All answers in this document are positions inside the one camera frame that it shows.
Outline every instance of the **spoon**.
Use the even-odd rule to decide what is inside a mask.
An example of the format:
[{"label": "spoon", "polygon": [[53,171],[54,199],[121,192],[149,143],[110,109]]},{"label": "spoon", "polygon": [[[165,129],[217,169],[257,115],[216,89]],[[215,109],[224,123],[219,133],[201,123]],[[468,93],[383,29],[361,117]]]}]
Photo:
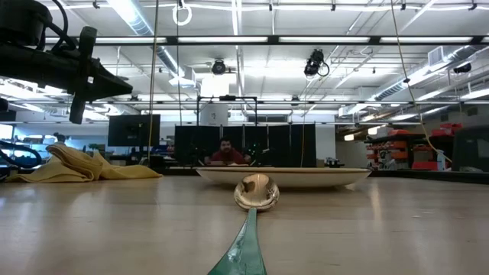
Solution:
[{"label": "spoon", "polygon": [[273,208],[279,198],[277,184],[264,174],[246,176],[235,188],[235,201],[248,210],[248,217],[231,247],[212,268],[209,275],[266,275],[257,236],[257,211]]}]

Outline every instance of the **black bracket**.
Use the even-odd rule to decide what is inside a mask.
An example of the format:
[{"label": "black bracket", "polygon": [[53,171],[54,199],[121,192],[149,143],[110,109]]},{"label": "black bracket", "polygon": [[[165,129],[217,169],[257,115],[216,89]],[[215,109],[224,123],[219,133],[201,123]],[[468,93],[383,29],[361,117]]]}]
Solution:
[{"label": "black bracket", "polygon": [[95,8],[95,9],[100,9],[100,5],[97,3],[97,0],[94,0],[94,1],[92,2],[92,5],[93,5],[93,8]]}]

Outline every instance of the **ceiling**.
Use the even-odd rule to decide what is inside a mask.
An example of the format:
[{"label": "ceiling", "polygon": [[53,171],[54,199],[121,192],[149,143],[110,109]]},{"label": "ceiling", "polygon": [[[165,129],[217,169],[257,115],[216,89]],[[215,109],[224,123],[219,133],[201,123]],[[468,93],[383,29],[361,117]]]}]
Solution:
[{"label": "ceiling", "polygon": [[[48,7],[55,7],[52,1],[39,1]],[[486,35],[489,31],[489,10],[476,8],[469,11],[467,8],[457,11],[440,11],[452,7],[471,6],[471,1],[431,1],[434,2],[432,10],[423,12],[416,20],[410,22],[418,10],[407,9],[395,11],[397,25],[402,35]],[[75,8],[66,11],[70,29],[69,35],[78,36],[83,26],[90,25],[97,28],[99,36],[134,36],[134,32],[124,20],[108,6],[108,2],[98,1],[102,7],[94,9],[90,7],[92,1],[64,0],[63,3]],[[156,8],[155,1],[140,0],[142,11],[148,19],[149,24],[154,25]],[[215,1],[185,1],[186,4],[206,5],[229,9],[231,0]],[[407,1],[410,7],[423,7],[429,1],[416,2]],[[161,5],[175,4],[175,2],[161,1]],[[269,1],[242,0],[242,6],[246,8],[268,7]],[[301,0],[274,0],[274,7],[290,8],[290,10],[275,9],[274,12],[266,10],[243,11],[238,31],[240,35],[395,35],[393,19],[390,10],[376,12],[345,11],[340,7],[364,8],[390,6],[389,1],[383,0],[338,0],[337,10],[317,10],[318,5],[324,1],[301,1]],[[172,19],[172,7],[162,7],[159,10],[158,35],[233,35],[233,17],[231,11],[222,11],[207,8],[192,8],[191,21],[184,26],[177,27]],[[51,10],[53,20],[58,26],[62,26],[60,11]],[[181,11],[179,16],[186,17]],[[307,97],[310,100],[340,99],[360,100],[367,99],[372,92],[388,83],[392,79],[399,78],[402,73],[399,50],[395,46],[372,46],[353,47],[340,46],[240,46],[243,56],[244,90],[243,95],[258,96],[266,100],[290,99],[292,95],[301,95],[301,99]],[[316,48],[322,49],[325,56],[330,56],[327,63],[331,67],[328,77],[320,81],[314,81],[306,89],[308,81],[303,75],[306,59]],[[427,53],[434,46],[407,46],[403,47],[403,56],[406,67],[413,67],[426,61]],[[167,47],[170,54],[181,66],[190,66],[196,71],[196,77],[201,80],[209,75],[209,64],[215,59],[223,59],[227,66],[237,67],[235,46],[180,46]],[[151,61],[152,50],[149,47],[120,48],[120,59],[118,61],[117,47],[96,47],[94,57],[101,59],[102,64],[112,73],[129,78],[128,82],[133,85],[134,93],[140,99],[148,100],[151,87]],[[361,64],[368,55],[370,59]],[[235,74],[228,76],[231,80],[230,93],[237,95]],[[465,76],[452,76],[451,81]],[[155,75],[155,100],[176,100],[178,93],[181,99],[195,99],[195,89],[184,89],[172,87],[168,81],[171,75],[163,69]],[[427,81],[418,83],[414,88],[422,92],[431,92],[441,86],[446,86],[447,76],[440,74]],[[403,92],[407,100],[409,94]],[[126,100],[130,95],[119,96],[116,99]],[[340,105],[323,105],[316,109],[335,109]],[[135,108],[146,109],[146,105],[138,105]],[[158,105],[161,109],[178,108],[176,104]]]}]

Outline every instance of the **wooden table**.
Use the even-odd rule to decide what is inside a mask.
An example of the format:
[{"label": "wooden table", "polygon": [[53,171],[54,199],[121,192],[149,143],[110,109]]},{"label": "wooden table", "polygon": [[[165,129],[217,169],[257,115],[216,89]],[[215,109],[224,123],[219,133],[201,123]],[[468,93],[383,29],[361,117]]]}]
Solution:
[{"label": "wooden table", "polygon": [[[197,176],[2,184],[0,274],[206,274],[245,217],[232,189]],[[258,236],[269,274],[487,274],[489,187],[282,189]]]}]

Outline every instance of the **yellow cloth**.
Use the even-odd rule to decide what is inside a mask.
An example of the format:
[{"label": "yellow cloth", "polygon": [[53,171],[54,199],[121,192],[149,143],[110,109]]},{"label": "yellow cloth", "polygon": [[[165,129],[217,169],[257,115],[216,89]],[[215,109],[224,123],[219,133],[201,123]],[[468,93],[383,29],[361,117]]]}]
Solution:
[{"label": "yellow cloth", "polygon": [[54,157],[31,174],[18,174],[7,178],[8,182],[27,183],[83,183],[98,179],[128,180],[160,177],[142,165],[118,167],[111,165],[99,152],[93,157],[62,144],[50,145],[47,151]]}]

